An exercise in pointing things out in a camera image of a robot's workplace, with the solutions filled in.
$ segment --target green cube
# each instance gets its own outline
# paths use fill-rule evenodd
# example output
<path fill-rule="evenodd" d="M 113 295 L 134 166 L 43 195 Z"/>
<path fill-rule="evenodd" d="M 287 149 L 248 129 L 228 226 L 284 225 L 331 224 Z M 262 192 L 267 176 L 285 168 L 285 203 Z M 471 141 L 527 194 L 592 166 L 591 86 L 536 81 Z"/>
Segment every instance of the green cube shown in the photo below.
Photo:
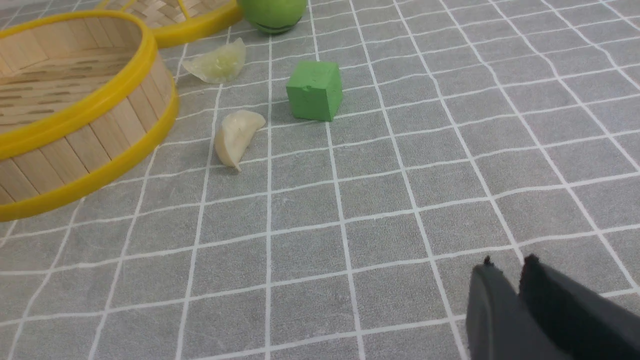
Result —
<path fill-rule="evenodd" d="M 287 83 L 287 95 L 294 117 L 332 121 L 342 101 L 338 64 L 325 61 L 299 62 Z"/>

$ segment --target bamboo steamer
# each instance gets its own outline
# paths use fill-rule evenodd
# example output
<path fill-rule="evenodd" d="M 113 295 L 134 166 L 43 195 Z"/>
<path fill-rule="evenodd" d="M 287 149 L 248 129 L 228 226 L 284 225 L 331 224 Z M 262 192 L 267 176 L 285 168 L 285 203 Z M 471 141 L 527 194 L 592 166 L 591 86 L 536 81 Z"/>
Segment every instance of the bamboo steamer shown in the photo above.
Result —
<path fill-rule="evenodd" d="M 243 17 L 236 0 L 102 0 L 96 8 L 137 16 L 152 28 L 160 48 L 208 37 Z"/>
<path fill-rule="evenodd" d="M 0 221 L 77 200 L 144 159 L 178 112 L 144 23 L 66 13 L 0 32 Z"/>

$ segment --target bamboo slat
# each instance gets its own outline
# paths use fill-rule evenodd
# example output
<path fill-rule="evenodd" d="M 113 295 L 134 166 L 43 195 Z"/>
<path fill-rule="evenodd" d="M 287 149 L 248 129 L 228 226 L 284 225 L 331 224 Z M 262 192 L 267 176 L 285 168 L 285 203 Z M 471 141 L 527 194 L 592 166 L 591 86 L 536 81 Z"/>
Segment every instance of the bamboo slat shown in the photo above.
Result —
<path fill-rule="evenodd" d="M 141 34 L 131 21 L 95 17 L 0 39 L 0 134 L 51 116 L 102 87 L 131 61 Z M 62 138 L 0 160 L 0 205 L 91 176 L 151 131 L 172 90 L 172 75 L 156 54 L 143 81 L 109 111 Z"/>
<path fill-rule="evenodd" d="M 182 0 L 189 17 L 209 13 L 229 0 Z M 122 10 L 141 18 L 151 28 L 160 28 L 184 22 L 187 17 L 178 0 L 110 0 L 105 9 Z"/>

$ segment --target green ball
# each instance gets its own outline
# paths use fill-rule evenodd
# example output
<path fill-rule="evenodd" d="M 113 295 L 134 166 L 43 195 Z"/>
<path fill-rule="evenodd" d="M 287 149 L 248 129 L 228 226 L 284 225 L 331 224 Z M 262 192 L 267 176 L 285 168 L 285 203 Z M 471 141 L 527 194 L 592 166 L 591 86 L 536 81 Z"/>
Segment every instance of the green ball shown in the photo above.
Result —
<path fill-rule="evenodd" d="M 254 28 L 269 34 L 291 30 L 307 7 L 307 0 L 237 0 L 237 3 Z"/>

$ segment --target grid tablecloth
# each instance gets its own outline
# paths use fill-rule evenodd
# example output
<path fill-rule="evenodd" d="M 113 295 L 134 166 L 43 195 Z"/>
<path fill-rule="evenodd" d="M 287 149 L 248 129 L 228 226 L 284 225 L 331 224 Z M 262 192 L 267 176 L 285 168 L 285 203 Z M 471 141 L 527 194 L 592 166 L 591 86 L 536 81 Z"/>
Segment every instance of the grid tablecloth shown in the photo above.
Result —
<path fill-rule="evenodd" d="M 181 69 L 237 37 L 235 82 Z M 468 359 L 485 255 L 516 285 L 534 252 L 640 313 L 640 1 L 313 0 L 284 35 L 242 22 L 163 57 L 165 143 L 0 223 L 1 359 Z M 291 117 L 300 60 L 340 64 L 332 123 Z M 238 109 L 268 120 L 240 174 L 211 136 Z"/>

